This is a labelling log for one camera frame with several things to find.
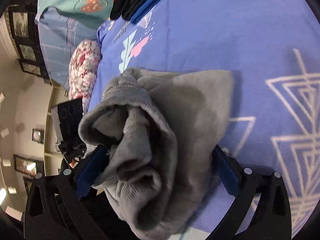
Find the ceiling light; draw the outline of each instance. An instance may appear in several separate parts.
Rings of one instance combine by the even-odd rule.
[[[3,166],[4,166],[4,167],[10,167],[10,166],[11,166],[10,160],[3,159],[3,160],[2,160],[2,163],[3,163]]]
[[[6,195],[7,195],[7,192],[5,191],[5,189],[4,188],[0,189],[0,205],[4,201]]]
[[[7,135],[9,135],[9,129],[8,129],[8,128],[5,128],[4,130],[2,130],[2,131],[0,132],[0,134],[1,134],[2,138],[3,138],[3,137],[6,137]]]
[[[2,101],[4,100],[4,94],[3,93],[0,93],[0,105],[2,103]]]
[[[30,165],[27,166],[28,171],[32,171],[36,167],[36,163],[31,163]]]
[[[17,193],[17,190],[16,190],[15,187],[9,187],[8,191],[9,191],[10,194],[16,194]]]

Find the wall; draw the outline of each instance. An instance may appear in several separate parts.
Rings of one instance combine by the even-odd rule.
[[[50,108],[68,101],[69,98],[65,96],[64,89],[53,89],[51,95]],[[46,141],[44,143],[44,151],[49,154],[55,154],[55,157],[45,157],[46,176],[58,175],[58,169],[61,167],[62,155],[56,151],[55,144],[57,142],[56,132],[53,127],[52,117],[47,117],[46,124]]]
[[[4,184],[4,179],[2,177],[2,174],[0,174],[0,189],[5,188],[5,184]],[[12,206],[12,202],[10,197],[7,195],[6,198],[4,199],[4,201],[1,204],[2,209],[5,211],[7,206]]]
[[[45,129],[52,87],[45,84],[43,79],[29,74],[24,83],[25,87],[19,93],[15,111],[14,152],[22,157],[44,161],[44,145],[32,141],[32,129]],[[24,176],[29,177],[16,172],[17,188],[25,206],[27,193]]]
[[[21,88],[24,86],[26,74],[20,69],[17,60],[12,60],[7,55],[2,43],[0,43],[0,91],[5,94],[0,110],[0,129],[8,128],[10,134],[0,139],[0,157],[10,159],[13,163],[14,119]],[[8,187],[18,184],[14,167],[2,167],[4,181]],[[23,208],[23,199],[18,194],[7,195],[2,208],[12,204],[15,209]]]

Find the blue gripper pad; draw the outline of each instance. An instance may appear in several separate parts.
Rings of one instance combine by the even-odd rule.
[[[214,163],[217,165],[217,172],[229,195],[234,197],[239,193],[239,179],[236,172],[229,165],[227,158],[220,147],[215,147],[212,152]]]
[[[76,196],[80,199],[87,196],[98,175],[109,164],[109,156],[104,146],[99,145],[91,154],[90,160],[76,178]]]

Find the metal screw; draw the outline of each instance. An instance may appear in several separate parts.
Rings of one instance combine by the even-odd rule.
[[[273,173],[273,175],[276,177],[276,178],[281,178],[281,173],[280,172],[277,172],[277,171],[275,171],[274,173]]]
[[[70,169],[65,169],[64,171],[63,171],[63,175],[70,175],[71,174],[71,170]]]
[[[42,173],[37,173],[36,174],[36,179],[40,179],[42,177]]]
[[[244,168],[244,173],[250,175],[252,173],[252,170],[250,168]]]

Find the bed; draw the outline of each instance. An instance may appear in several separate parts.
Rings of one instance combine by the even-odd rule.
[[[63,31],[54,28],[58,17]],[[66,27],[70,19],[50,10],[45,19],[39,33],[48,71],[66,82],[72,50],[94,33],[79,32],[84,27],[76,22]],[[219,144],[243,165],[282,173],[296,235],[320,199],[320,25],[305,0],[162,0],[137,25],[106,21],[97,38],[103,58],[89,110],[108,81],[128,67],[232,71],[233,109]],[[258,201],[257,196],[239,231]],[[188,230],[172,239],[205,239],[232,202],[223,185],[214,187]]]

